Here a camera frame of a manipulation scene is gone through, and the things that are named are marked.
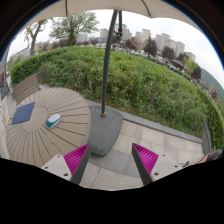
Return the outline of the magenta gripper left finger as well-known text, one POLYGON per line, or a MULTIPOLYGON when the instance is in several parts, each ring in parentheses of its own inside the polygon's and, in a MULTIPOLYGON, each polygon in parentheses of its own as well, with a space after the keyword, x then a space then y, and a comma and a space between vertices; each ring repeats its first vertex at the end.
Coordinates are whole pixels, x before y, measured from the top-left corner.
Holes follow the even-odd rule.
POLYGON ((82 180, 90 152, 91 150, 89 145, 85 144, 65 156, 55 155, 42 166, 42 169, 79 185, 82 180))

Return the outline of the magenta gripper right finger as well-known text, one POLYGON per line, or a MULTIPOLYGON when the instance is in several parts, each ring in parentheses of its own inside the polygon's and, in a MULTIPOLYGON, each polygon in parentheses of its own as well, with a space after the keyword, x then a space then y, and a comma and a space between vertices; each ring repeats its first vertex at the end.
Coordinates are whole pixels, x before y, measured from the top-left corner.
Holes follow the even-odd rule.
POLYGON ((132 144, 132 156, 143 185, 150 184, 182 169, 182 167, 168 155, 158 155, 136 143, 132 144))

